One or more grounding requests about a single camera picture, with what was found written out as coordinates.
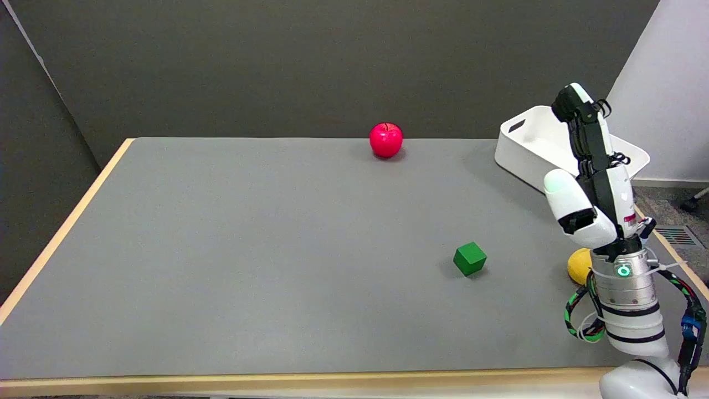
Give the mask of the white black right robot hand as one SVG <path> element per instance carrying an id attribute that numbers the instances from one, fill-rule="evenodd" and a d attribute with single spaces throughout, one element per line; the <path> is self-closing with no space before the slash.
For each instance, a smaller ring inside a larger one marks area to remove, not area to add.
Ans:
<path id="1" fill-rule="evenodd" d="M 544 193 L 564 234 L 580 247 L 613 262 L 641 252 L 654 222 L 641 219 L 627 166 L 630 157 L 614 149 L 605 120 L 605 99 L 594 100 L 578 83 L 567 84 L 552 113 L 566 125 L 578 174 L 556 169 L 543 179 Z"/>

